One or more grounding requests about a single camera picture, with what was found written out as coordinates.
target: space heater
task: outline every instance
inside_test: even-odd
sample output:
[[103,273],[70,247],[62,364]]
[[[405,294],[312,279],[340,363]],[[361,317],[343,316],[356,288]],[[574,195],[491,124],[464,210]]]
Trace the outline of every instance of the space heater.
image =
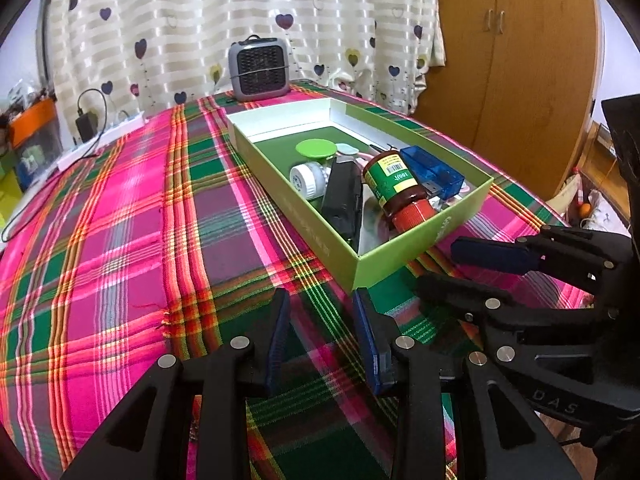
[[255,34],[234,43],[229,48],[229,73],[238,101],[280,97],[289,91],[287,44]]

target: red cap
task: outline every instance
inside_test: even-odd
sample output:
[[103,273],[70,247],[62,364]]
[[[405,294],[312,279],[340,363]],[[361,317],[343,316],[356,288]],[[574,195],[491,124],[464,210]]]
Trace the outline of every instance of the red cap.
[[413,229],[425,220],[428,220],[436,214],[436,210],[426,199],[418,200],[401,209],[396,216],[392,218],[393,224],[399,233],[404,233],[409,229]]

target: checkered fabric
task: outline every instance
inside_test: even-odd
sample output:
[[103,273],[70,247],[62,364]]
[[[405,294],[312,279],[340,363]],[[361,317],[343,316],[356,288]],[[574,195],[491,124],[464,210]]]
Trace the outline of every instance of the checkered fabric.
[[[370,290],[403,333],[453,354],[473,345],[474,333],[443,308],[418,312],[411,291],[424,269],[501,286],[530,306],[579,306],[580,291],[548,278],[453,266],[458,235],[513,240],[558,220],[447,137],[308,82],[266,102],[221,94],[181,105],[63,175],[0,262],[0,421],[38,475],[60,476],[166,346],[181,359],[215,350],[262,316],[283,286],[292,315],[281,385],[247,405],[252,475],[388,478],[397,405],[364,385],[348,295],[252,177],[226,129],[228,112],[326,96],[385,114],[496,176],[478,215]],[[453,479],[448,404],[445,397]]]

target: cardboard box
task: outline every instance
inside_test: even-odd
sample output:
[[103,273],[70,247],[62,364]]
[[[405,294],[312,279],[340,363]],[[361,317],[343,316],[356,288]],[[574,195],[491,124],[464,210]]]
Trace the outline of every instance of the cardboard box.
[[[469,220],[480,211],[493,181],[492,177],[432,140],[336,99],[255,108],[229,114],[227,118],[233,147],[338,284],[347,291],[383,280]],[[324,132],[347,134],[356,147],[368,144],[382,147],[391,144],[398,149],[420,146],[463,174],[476,189],[418,227],[358,256],[313,205],[296,192],[289,183],[289,167],[283,167],[282,156],[275,155],[273,149],[268,150],[268,144],[264,142],[322,128]],[[272,152],[270,158],[273,160],[265,156],[261,145],[265,146],[266,152]]]

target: barcode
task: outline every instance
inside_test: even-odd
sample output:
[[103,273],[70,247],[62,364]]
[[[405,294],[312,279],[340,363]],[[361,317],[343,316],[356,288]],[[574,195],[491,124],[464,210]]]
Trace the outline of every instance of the barcode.
[[404,170],[404,164],[402,162],[396,162],[395,164],[391,164],[386,167],[386,172],[388,174],[395,173],[396,171]]

